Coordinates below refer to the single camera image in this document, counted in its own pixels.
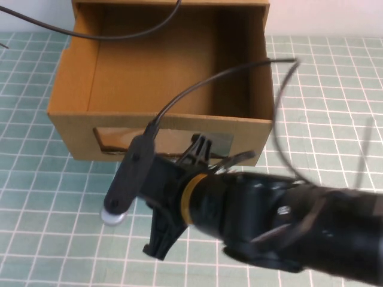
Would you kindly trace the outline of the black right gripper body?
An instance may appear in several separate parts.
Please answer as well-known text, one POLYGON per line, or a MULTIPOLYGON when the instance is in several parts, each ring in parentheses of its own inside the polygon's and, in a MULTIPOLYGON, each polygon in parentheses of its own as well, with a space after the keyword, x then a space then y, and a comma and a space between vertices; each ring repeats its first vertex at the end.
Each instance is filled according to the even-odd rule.
POLYGON ((189 200, 194 186, 209 172, 211 140, 194 134, 177 161, 156 155, 141 190, 153 210, 150 241, 143 252, 163 261, 190 219, 189 200))

